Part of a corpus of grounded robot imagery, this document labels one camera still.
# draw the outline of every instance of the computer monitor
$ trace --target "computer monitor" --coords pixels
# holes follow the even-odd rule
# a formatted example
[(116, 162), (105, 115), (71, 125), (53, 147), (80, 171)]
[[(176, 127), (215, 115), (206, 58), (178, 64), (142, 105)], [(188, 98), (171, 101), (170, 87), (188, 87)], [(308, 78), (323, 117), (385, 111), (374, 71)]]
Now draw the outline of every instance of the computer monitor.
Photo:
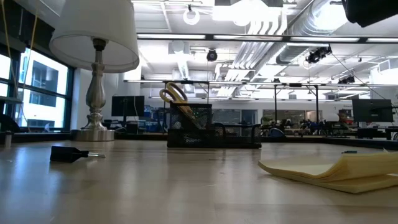
[(393, 122), (391, 100), (353, 100), (355, 122)]
[(144, 96), (112, 96), (112, 116), (144, 116)]

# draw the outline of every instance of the yellow legal pad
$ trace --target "yellow legal pad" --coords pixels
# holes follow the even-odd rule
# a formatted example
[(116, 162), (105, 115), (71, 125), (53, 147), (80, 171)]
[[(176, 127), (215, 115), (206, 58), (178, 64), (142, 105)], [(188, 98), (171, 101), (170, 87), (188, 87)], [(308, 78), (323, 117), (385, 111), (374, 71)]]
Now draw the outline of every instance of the yellow legal pad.
[(398, 152), (343, 154), (336, 163), (318, 156), (259, 161), (270, 174), (308, 184), (360, 193), (398, 185)]

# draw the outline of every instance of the workstation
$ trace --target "workstation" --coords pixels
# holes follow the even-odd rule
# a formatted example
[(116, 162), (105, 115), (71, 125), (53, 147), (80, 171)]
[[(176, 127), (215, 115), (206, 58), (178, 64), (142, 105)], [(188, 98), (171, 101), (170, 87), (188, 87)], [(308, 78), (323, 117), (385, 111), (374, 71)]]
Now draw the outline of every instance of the workstation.
[(394, 222), (392, 4), (5, 0), (0, 223)]

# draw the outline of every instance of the white ceiling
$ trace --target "white ceiling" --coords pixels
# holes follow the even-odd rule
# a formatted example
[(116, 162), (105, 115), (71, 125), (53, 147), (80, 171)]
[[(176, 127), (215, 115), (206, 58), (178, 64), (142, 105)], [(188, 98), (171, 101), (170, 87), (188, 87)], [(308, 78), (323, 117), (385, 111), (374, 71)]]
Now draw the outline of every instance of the white ceiling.
[[(304, 8), (310, 0), (299, 0), (295, 10), (288, 19), (292, 19), (295, 13)], [(62, 11), (65, 0), (16, 0), (30, 12), (35, 13), (38, 9), (39, 17), (55, 27), (59, 20), (59, 14)], [(186, 24), (183, 19), (183, 10), (185, 6), (165, 6), (167, 12), (162, 11), (161, 6), (135, 4), (135, 18), (137, 32), (173, 32), (173, 33), (207, 33), (207, 34), (242, 34), (246, 32), (247, 27), (239, 27), (233, 22), (214, 21), (211, 15), (200, 14), (198, 24), (191, 26)], [(204, 10), (210, 10), (210, 7), (204, 7)], [(398, 16), (378, 22), (366, 28), (361, 28), (357, 24), (347, 23), (340, 27), (334, 35), (390, 35), (398, 36)], [(219, 54), (220, 60), (233, 60), (241, 46), (240, 42), (205, 42), (191, 41), (191, 46), (200, 46), (206, 49), (215, 48)], [(170, 73), (172, 69), (177, 68), (177, 62), (168, 56), (169, 41), (149, 41), (140, 40), (138, 42), (141, 57), (147, 62), (143, 67), (144, 73)], [(339, 55), (339, 59), (348, 68), (360, 66), (361, 69), (368, 68), (367, 60), (358, 62), (358, 56), (380, 56), (398, 55), (397, 45), (369, 45), (369, 44), (332, 44), (333, 53)], [(211, 70), (214, 71), (216, 63), (207, 63), (205, 60), (206, 53), (196, 53), (195, 58), (192, 57), (188, 61), (188, 67), (192, 70)], [(317, 66), (307, 70), (302, 66), (287, 67), (284, 72), (292, 77), (306, 77), (308, 71), (312, 77), (331, 77), (345, 71), (345, 67), (340, 65), (333, 57), (328, 58), (328, 65), (318, 64)], [(367, 70), (360, 70), (358, 74), (367, 77)]]

